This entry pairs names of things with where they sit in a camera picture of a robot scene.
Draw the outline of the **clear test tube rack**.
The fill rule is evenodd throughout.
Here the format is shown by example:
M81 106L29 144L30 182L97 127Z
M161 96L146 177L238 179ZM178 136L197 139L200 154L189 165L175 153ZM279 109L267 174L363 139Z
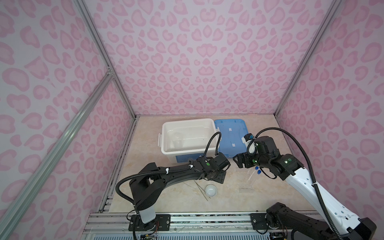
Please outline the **clear test tube rack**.
M239 192L241 194L251 193L254 191L254 184L258 179L257 171L255 167L249 169L240 169L239 180Z

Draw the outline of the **white ceramic evaporating dish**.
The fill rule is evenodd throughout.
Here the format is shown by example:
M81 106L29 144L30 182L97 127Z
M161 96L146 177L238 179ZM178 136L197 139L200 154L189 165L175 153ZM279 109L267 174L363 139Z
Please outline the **white ceramic evaporating dish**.
M218 189L214 185L207 185L205 188L205 193L208 197L212 198L218 194Z

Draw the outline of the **diagonal aluminium frame bar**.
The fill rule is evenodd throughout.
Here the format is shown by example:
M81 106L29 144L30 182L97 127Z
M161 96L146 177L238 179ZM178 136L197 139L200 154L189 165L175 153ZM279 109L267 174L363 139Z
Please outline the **diagonal aluminium frame bar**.
M7 240L14 232L15 228L27 212L31 203L48 180L59 160L63 157L64 153L74 140L77 133L87 120L88 116L98 103L104 91L108 88L113 80L114 74L111 72L106 73L103 80L95 88L89 98L85 101L83 106L79 109L76 116L70 122L64 133L59 140L51 148L51 151L43 159L34 174L27 181L22 188L20 194L12 202L8 210L3 215L1 220L1 239Z

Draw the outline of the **blue plastic bin lid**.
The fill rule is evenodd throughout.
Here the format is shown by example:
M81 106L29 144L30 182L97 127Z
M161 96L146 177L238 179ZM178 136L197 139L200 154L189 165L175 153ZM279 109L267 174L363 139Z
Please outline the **blue plastic bin lid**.
M242 138L249 132L244 120L215 120L214 123L216 129L222 133L222 138L219 144L219 152L230 159L235 155L246 151L247 147L243 143Z

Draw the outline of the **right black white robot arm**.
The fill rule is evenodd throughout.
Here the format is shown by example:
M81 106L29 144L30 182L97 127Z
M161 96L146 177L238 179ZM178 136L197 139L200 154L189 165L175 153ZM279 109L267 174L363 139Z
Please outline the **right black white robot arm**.
M270 227L288 227L314 240L371 240L377 230L369 218L360 218L333 197L314 180L311 171L291 154L282 155L273 138L255 138L252 134L242 137L246 152L234 156L239 168L268 169L274 177L296 189L322 216L323 222L304 216L276 203L267 209Z

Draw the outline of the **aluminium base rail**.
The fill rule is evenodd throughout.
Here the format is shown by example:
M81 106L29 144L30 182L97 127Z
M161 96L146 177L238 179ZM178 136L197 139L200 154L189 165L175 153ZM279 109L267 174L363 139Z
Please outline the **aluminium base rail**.
M151 227L154 240L285 240L292 228L270 229L252 212L170 213L169 229ZM81 235L82 240L131 240L132 213L91 214Z

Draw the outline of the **clear glass beaker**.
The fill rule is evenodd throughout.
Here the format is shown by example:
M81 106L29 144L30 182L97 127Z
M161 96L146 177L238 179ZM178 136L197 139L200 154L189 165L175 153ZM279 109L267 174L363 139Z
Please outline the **clear glass beaker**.
M179 132L174 132L172 135L171 135L171 139L172 139L172 142L173 142L173 145L174 145L174 148L179 150L179 149L182 149L183 148L183 139L184 139L184 136L182 133L179 133Z

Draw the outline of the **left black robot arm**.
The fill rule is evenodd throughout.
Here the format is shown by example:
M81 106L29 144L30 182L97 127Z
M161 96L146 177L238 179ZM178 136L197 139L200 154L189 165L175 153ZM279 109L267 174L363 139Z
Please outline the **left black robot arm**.
M223 184L230 161L222 153L214 158L198 157L175 167L158 167L150 163L130 181L136 211L143 224L156 218L155 203L162 191L175 184L185 181L207 180Z

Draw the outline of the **metal tweezers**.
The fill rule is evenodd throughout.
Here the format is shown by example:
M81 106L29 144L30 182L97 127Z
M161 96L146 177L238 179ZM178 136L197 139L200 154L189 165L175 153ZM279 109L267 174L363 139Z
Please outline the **metal tweezers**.
M205 195L205 193L203 192L203 189L201 188L201 186L194 180L194 183L196 184L196 186L198 187L198 190L201 192L201 194L203 195L203 197L206 199L206 201L208 202L208 198L207 196Z

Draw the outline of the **white plastic storage bin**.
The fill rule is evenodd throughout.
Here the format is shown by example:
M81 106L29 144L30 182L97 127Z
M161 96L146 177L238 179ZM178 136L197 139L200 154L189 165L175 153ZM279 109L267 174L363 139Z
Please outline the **white plastic storage bin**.
M171 135L174 132L182 133L183 148L175 149ZM182 164L195 160L203 155L210 138L218 132L212 119L197 119L166 122L158 136L158 146L170 163Z

